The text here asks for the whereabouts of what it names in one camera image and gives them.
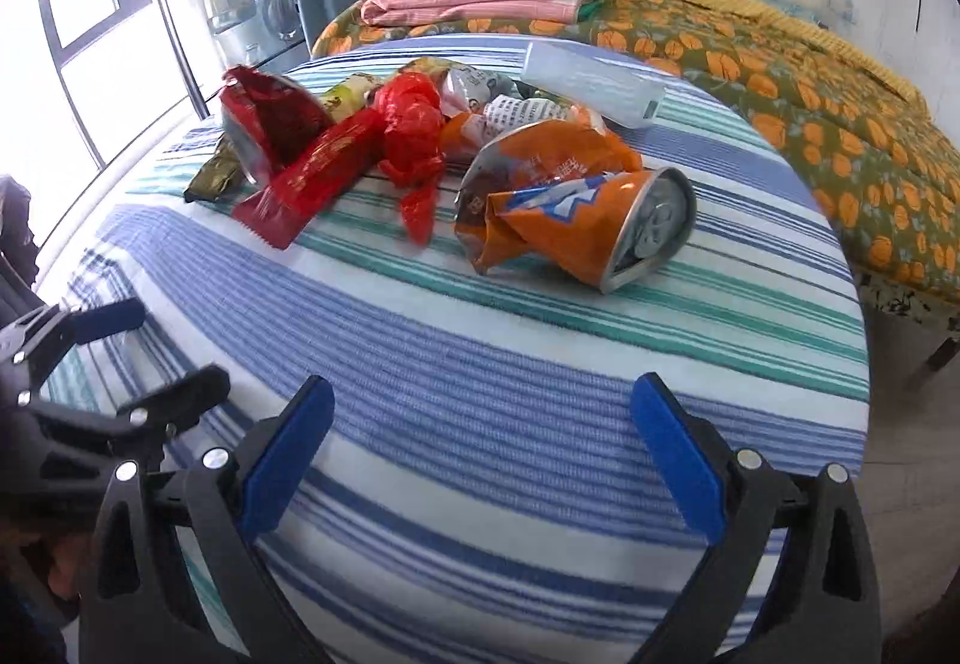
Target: silver screw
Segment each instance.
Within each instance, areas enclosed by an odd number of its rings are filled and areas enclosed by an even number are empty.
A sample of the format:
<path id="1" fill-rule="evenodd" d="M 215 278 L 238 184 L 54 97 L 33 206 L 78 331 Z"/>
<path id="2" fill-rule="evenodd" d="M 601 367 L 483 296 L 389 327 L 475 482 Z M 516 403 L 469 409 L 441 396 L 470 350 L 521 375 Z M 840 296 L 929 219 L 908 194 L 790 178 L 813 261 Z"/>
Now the silver screw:
<path id="1" fill-rule="evenodd" d="M 147 422 L 147 418 L 150 416 L 150 413 L 147 412 L 142 406 L 138 406 L 136 409 L 131 410 L 130 413 L 130 425 L 131 426 L 142 426 L 142 424 Z"/>
<path id="2" fill-rule="evenodd" d="M 229 459 L 230 453 L 222 447 L 215 447 L 213 450 L 208 450 L 203 454 L 203 466 L 208 469 L 219 469 L 222 466 L 226 466 Z"/>
<path id="3" fill-rule="evenodd" d="M 839 482 L 841 485 L 850 479 L 850 472 L 847 471 L 846 467 L 841 466 L 839 463 L 832 463 L 827 466 L 827 477 L 829 477 L 834 482 Z"/>
<path id="4" fill-rule="evenodd" d="M 744 469 L 753 471 L 760 469 L 763 465 L 763 458 L 760 457 L 760 453 L 757 453 L 757 451 L 746 448 L 746 450 L 741 450 L 736 453 L 736 462 Z"/>
<path id="5" fill-rule="evenodd" d="M 133 477 L 136 477 L 136 463 L 133 461 L 124 461 L 116 468 L 114 475 L 116 475 L 117 480 L 121 482 L 132 480 Z"/>

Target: striped tablecloth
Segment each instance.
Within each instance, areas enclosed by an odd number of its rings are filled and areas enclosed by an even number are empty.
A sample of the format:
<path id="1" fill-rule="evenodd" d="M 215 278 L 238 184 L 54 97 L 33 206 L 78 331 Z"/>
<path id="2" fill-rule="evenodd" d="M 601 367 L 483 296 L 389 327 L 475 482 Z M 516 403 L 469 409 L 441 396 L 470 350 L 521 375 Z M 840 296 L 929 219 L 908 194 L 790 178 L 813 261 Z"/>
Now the striped tablecloth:
<path id="1" fill-rule="evenodd" d="M 319 92 L 439 55 L 517 76 L 525 46 L 424 37 L 291 75 Z M 406 241 L 395 192 L 371 174 L 295 246 L 272 250 L 229 208 L 181 200 L 213 151 L 210 122 L 123 195 L 66 294 L 101 304 L 136 293 L 147 325 L 72 352 L 50 395 L 110 410 L 219 363 L 232 395 L 176 442 L 171 460 L 184 464 L 234 445 L 320 373 L 336 391 L 333 430 L 260 547 L 335 657 L 626 661 L 704 549 L 631 425 L 632 381 L 658 372 L 731 446 L 808 474 L 829 460 L 856 472 L 868 414 L 860 307 L 827 222 L 750 125 L 661 79 L 656 125 L 620 132 L 648 166 L 685 171 L 700 213 L 648 280 L 601 296 L 532 258 L 478 277 L 453 235 L 453 177 L 427 249 Z M 750 629 L 779 544 L 730 642 Z M 233 639 L 187 552 L 215 629 Z"/>

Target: red plastic bag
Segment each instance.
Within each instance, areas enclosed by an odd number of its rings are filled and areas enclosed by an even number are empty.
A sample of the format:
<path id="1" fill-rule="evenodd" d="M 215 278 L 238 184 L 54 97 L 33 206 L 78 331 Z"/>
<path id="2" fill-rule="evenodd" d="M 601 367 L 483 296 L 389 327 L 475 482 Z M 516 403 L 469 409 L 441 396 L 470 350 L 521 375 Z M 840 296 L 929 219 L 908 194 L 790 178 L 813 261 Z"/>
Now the red plastic bag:
<path id="1" fill-rule="evenodd" d="M 239 220 L 272 247 L 285 250 L 310 219 L 330 204 L 380 157 L 383 116 L 360 109 L 320 135 L 266 189 L 233 208 Z"/>
<path id="2" fill-rule="evenodd" d="M 402 73 L 376 93 L 373 107 L 386 121 L 378 167 L 394 186 L 414 187 L 400 201 L 400 217 L 410 238 L 424 246 L 433 232 L 437 186 L 445 167 L 440 94 L 430 77 Z"/>
<path id="3" fill-rule="evenodd" d="M 285 77 L 237 65 L 224 73 L 224 80 L 220 102 L 232 117 L 230 132 L 237 154 L 253 178 L 267 181 L 291 165 L 333 124 L 313 95 Z"/>

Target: yellow knitted blanket trim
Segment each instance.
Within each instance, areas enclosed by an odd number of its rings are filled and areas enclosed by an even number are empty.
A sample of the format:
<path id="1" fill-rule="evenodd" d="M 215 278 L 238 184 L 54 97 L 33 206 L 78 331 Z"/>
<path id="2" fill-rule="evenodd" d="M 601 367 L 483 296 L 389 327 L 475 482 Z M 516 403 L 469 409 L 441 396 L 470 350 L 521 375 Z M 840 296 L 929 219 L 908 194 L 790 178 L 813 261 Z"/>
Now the yellow knitted blanket trim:
<path id="1" fill-rule="evenodd" d="M 896 92 L 904 101 L 918 109 L 923 117 L 929 118 L 929 111 L 923 94 L 912 83 L 899 77 L 889 68 L 881 65 L 875 59 L 865 55 L 853 44 L 829 32 L 820 29 L 812 22 L 805 22 L 789 16 L 771 5 L 761 3 L 760 0 L 683 0 L 686 3 L 702 5 L 704 8 L 732 13 L 737 16 L 752 19 L 757 24 L 767 25 L 779 29 L 790 37 L 798 38 L 806 43 L 819 47 L 829 55 L 843 59 L 854 68 L 866 71 L 879 80 L 882 85 Z"/>

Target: orange can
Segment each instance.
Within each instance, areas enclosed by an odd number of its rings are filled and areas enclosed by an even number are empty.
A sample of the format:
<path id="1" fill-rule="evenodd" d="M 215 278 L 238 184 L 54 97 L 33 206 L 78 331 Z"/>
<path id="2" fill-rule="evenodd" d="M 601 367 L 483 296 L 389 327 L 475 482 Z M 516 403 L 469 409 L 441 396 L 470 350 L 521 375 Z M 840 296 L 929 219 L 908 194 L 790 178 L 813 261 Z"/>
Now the orange can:
<path id="1" fill-rule="evenodd" d="M 510 234 L 490 237 L 489 195 L 642 167 L 640 153 L 609 131 L 557 119 L 525 125 L 494 138 L 474 157 L 457 195 L 454 232 L 474 268 L 483 273 L 528 249 Z M 482 256 L 493 262 L 481 263 Z"/>
<path id="2" fill-rule="evenodd" d="M 563 181 L 488 196 L 478 271 L 533 251 L 608 293 L 661 265 L 693 230 L 696 197 L 676 168 Z"/>

